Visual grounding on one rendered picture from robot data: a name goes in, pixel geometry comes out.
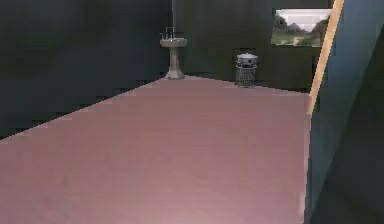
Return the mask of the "window with landscape view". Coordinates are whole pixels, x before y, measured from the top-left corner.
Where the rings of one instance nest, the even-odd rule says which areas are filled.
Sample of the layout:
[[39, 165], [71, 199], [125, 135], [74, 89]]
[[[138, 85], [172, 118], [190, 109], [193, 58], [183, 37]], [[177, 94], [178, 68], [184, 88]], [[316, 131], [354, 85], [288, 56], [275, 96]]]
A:
[[271, 44], [320, 48], [330, 19], [330, 9], [278, 9]]

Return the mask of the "beige pedestal sink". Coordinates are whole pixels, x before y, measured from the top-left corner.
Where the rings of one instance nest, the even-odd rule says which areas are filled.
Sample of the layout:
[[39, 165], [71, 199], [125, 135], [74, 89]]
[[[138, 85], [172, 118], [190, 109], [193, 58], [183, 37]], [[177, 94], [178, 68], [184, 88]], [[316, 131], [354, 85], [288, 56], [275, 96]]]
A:
[[174, 27], [166, 27], [161, 33], [160, 46], [169, 49], [169, 70], [165, 77], [169, 80], [181, 80], [185, 77], [180, 69], [178, 49], [187, 46], [188, 41], [183, 37], [176, 37]]

